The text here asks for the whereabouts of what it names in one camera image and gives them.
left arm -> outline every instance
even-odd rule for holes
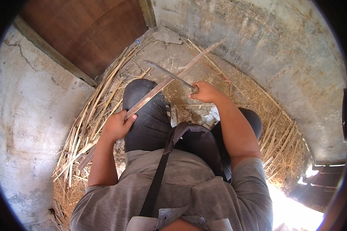
[[[91,164],[88,186],[110,186],[118,183],[116,164],[114,162],[114,143],[124,137],[137,118],[132,115],[124,122],[127,111],[112,114],[105,123],[102,134],[95,148]]]

t-shirt sleeve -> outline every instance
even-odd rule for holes
[[[273,210],[262,160],[256,157],[239,162],[232,170],[231,186],[245,214],[263,230],[272,230]]]
[[[90,186],[86,188],[86,193],[83,197],[81,197],[81,199],[78,201],[78,203],[76,204],[72,215],[71,215],[71,222],[70,222],[70,228],[73,231],[82,231],[82,230],[87,230],[86,227],[88,227],[89,222],[88,220],[83,220],[80,219],[81,215],[84,212],[84,209],[87,205],[87,203],[89,202],[91,196],[105,188],[106,186]]]

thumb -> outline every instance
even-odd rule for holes
[[[134,123],[134,121],[136,120],[138,116],[136,114],[133,114],[132,116],[130,116],[124,123],[123,127],[127,130],[130,130],[132,124]]]

wooden door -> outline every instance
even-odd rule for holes
[[[93,79],[148,30],[139,0],[29,0],[20,16]]]

gray t-shirt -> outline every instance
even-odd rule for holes
[[[130,219],[139,216],[162,153],[163,149],[125,153],[126,169],[119,182],[87,187],[73,210],[71,230],[126,230]],[[211,231],[272,230],[272,202],[262,161],[241,161],[229,184],[198,156],[174,149],[153,217],[155,229],[181,218]]]

